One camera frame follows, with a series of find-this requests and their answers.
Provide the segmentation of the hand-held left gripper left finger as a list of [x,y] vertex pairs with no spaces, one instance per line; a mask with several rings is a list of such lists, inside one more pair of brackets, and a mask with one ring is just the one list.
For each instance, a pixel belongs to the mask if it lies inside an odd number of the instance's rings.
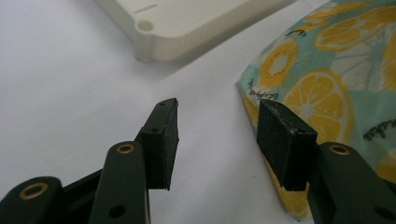
[[149,191],[170,189],[175,164],[178,101],[159,102],[133,141],[110,148],[89,224],[150,224]]

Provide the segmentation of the lemon print shopping bag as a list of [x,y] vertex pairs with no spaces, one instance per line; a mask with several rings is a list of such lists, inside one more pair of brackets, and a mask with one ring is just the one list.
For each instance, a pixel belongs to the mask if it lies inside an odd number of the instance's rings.
[[[354,148],[396,185],[396,0],[329,0],[292,25],[237,83],[257,141],[260,101],[279,102],[317,133]],[[287,191],[295,219],[313,219],[307,193]]]

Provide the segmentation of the white plastic tray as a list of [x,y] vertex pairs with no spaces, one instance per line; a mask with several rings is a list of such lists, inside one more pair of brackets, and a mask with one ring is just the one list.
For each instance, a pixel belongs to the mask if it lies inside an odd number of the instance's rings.
[[95,0],[134,43],[141,62],[216,46],[296,0]]

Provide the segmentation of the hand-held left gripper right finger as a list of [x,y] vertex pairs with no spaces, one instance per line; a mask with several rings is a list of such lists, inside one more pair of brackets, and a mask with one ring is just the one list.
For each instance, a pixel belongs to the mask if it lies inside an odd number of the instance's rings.
[[317,136],[285,105],[260,101],[257,144],[281,187],[308,191],[315,224],[396,224],[396,185],[354,148]]

